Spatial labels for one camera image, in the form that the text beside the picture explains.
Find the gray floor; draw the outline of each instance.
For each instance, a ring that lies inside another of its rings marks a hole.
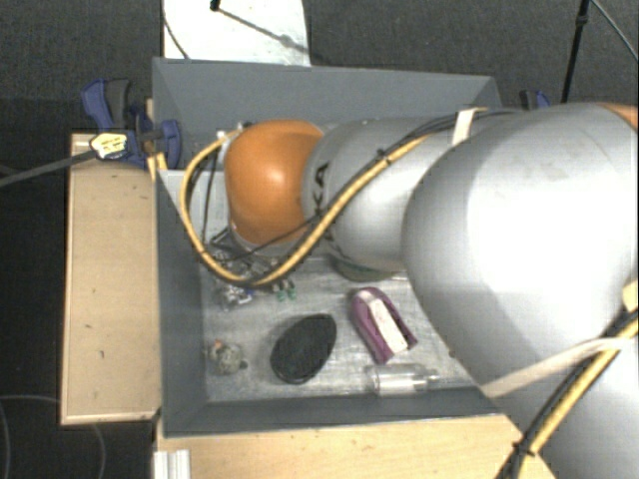
[[[639,0],[600,1],[637,48]],[[578,4],[305,0],[315,63],[491,75],[508,105],[524,88],[559,101]],[[151,94],[150,59],[162,51],[160,0],[0,0],[0,31],[0,165],[64,157],[70,132],[91,126],[79,91],[94,78],[129,78],[135,100]],[[637,64],[594,9],[571,100],[637,104]],[[0,395],[59,395],[64,211],[62,174],[0,192]],[[57,428],[52,406],[3,406],[11,477],[97,476],[90,432]],[[103,430],[105,477],[149,473],[150,424]]]

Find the white strap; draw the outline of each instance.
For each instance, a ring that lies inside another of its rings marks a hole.
[[[574,367],[582,360],[606,349],[621,349],[628,343],[625,338],[593,339],[577,344],[545,360],[519,369],[479,387],[488,398],[501,397],[510,392],[556,374],[568,367]]]
[[[175,452],[153,453],[154,479],[191,479],[191,452],[181,449]]]
[[[454,146],[461,144],[468,138],[470,138],[470,127],[472,126],[472,120],[477,112],[483,112],[487,109],[483,107],[469,108],[457,112],[457,120],[455,122],[455,129],[452,132],[452,144]]]
[[[623,304],[628,312],[637,310],[637,280],[633,280],[623,288]]]

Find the black oval object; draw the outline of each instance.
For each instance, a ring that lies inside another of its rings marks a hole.
[[[271,368],[279,379],[301,385],[326,364],[337,338],[337,325],[329,314],[314,314],[289,327],[271,352]]]

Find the clamp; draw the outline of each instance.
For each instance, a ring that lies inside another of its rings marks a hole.
[[[182,151],[178,122],[163,121],[154,129],[142,107],[128,105],[129,86],[129,80],[98,78],[82,89],[84,110],[100,131],[91,141],[92,149],[101,160],[125,162],[140,169],[146,169],[150,155],[161,152],[167,166],[174,169]]]

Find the purple object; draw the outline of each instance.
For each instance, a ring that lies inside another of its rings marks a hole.
[[[404,324],[397,312],[397,309],[392,304],[388,296],[386,296],[381,290],[376,287],[365,287],[359,290],[350,301],[350,313],[353,323],[359,334],[363,338],[364,342],[370,349],[375,362],[379,364],[387,363],[394,357],[395,352],[391,345],[384,339],[383,332],[378,327],[375,317],[371,309],[371,301],[381,301],[390,315],[391,320],[386,323],[394,324],[395,328],[391,328],[389,331],[397,335],[397,331],[403,337],[407,349],[413,348],[417,344],[417,339],[410,332],[408,327]]]

